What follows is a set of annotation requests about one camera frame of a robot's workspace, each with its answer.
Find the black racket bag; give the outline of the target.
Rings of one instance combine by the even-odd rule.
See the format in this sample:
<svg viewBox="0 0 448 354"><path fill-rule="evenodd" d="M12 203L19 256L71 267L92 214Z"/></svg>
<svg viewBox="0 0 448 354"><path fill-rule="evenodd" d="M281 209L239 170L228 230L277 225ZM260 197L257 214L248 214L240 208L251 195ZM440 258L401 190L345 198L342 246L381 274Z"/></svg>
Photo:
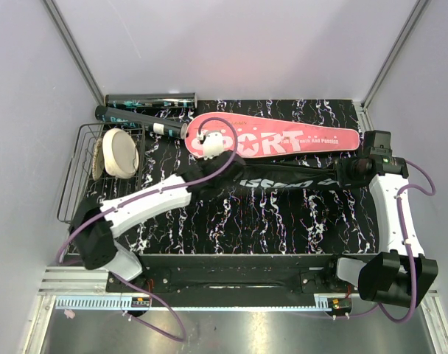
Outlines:
<svg viewBox="0 0 448 354"><path fill-rule="evenodd" d="M240 164L232 162L219 175L190 187L217 190L228 186L283 190L340 190L331 169L290 164Z"/></svg>

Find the pink racket cover bag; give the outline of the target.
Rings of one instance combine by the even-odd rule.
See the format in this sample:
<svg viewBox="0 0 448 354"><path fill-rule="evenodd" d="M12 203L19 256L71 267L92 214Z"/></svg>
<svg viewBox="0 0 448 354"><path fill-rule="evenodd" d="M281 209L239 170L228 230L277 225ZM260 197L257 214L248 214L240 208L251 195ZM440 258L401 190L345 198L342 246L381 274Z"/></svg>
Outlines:
<svg viewBox="0 0 448 354"><path fill-rule="evenodd" d="M230 150L236 145L237 153L246 159L356 150L360 146L360 136L352 129L330 128L227 112L210 112L195 117L188 124L185 146L197 158L204 156L203 144L198 139L198 128L208 118L212 118L213 121L207 122L202 132L220 132L223 135L223 149ZM237 132L236 142L229 127L215 121L219 118L233 125Z"/></svg>

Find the black teal shuttlecock tube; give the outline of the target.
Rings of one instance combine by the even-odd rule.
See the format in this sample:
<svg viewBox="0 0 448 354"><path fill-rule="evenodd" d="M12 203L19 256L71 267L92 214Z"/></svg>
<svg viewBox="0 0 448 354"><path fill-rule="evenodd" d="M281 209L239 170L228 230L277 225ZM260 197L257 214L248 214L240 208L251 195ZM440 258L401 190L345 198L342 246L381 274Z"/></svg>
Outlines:
<svg viewBox="0 0 448 354"><path fill-rule="evenodd" d="M196 93L108 94L105 105L119 109L133 108L195 108Z"/></svg>

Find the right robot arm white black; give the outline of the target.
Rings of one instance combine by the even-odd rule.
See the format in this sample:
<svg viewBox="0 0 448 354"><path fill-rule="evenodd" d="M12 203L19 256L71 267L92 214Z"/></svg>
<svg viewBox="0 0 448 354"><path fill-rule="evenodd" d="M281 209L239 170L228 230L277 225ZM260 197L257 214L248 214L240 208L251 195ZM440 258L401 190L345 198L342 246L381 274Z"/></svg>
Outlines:
<svg viewBox="0 0 448 354"><path fill-rule="evenodd" d="M426 258L410 214L408 162L392 154L391 134L367 131L356 158L336 162L341 187L365 185L373 198L379 228L379 253L367 263L338 257L323 273L331 292L348 284L365 301L416 308L438 275L438 264Z"/></svg>

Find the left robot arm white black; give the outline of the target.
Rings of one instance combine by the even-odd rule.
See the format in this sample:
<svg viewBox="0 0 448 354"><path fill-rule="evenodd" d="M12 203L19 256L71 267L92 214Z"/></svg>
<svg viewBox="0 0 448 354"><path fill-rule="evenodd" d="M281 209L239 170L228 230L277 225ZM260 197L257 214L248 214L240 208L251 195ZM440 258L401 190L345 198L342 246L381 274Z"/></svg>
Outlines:
<svg viewBox="0 0 448 354"><path fill-rule="evenodd" d="M244 169L243 158L226 151L212 159L199 159L195 166L177 170L144 190L101 203L93 197L83 199L69 232L84 268L115 273L128 290L141 291L147 284L144 267L117 239L140 223L209 196L239 179Z"/></svg>

